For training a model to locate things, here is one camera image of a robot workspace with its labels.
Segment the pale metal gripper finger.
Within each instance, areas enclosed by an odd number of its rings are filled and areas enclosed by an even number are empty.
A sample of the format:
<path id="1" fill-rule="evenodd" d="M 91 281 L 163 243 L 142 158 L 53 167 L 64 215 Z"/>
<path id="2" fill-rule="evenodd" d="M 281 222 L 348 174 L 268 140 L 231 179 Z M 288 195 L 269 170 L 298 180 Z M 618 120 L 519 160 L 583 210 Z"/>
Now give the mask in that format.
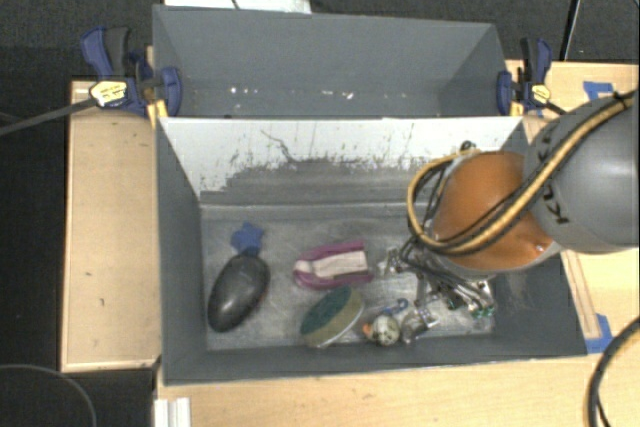
<path id="1" fill-rule="evenodd" d="M 399 248 L 388 248 L 376 264 L 379 278 L 391 278 L 406 273 L 415 273 L 416 269 L 401 258 Z"/>
<path id="2" fill-rule="evenodd" d="M 405 344 L 412 344 L 440 322 L 440 317 L 428 308 L 413 309 L 401 321 L 401 339 Z"/>

